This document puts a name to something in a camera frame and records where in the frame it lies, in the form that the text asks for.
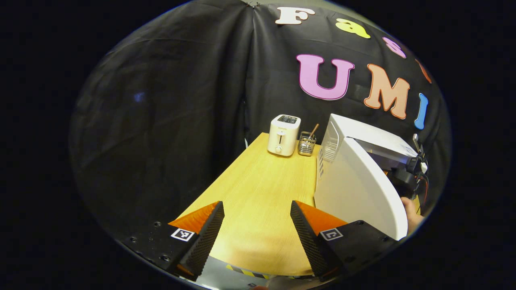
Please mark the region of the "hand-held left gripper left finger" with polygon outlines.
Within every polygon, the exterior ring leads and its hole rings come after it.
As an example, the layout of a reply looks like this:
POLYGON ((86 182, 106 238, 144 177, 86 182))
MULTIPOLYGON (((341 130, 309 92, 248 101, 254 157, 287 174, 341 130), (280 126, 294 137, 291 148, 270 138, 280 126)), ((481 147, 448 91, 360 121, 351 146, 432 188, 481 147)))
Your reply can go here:
POLYGON ((223 202, 215 201, 172 222, 144 226, 121 243, 170 275, 196 281, 203 272, 224 217, 223 202))

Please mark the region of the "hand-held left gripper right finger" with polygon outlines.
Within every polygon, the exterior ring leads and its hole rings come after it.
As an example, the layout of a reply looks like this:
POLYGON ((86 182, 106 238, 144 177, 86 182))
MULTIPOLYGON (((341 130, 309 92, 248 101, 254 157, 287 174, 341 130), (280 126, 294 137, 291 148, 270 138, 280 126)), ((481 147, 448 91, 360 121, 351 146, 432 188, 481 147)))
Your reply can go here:
POLYGON ((345 222, 293 200, 290 217, 320 282, 348 278, 390 254, 397 240, 363 220, 345 222))

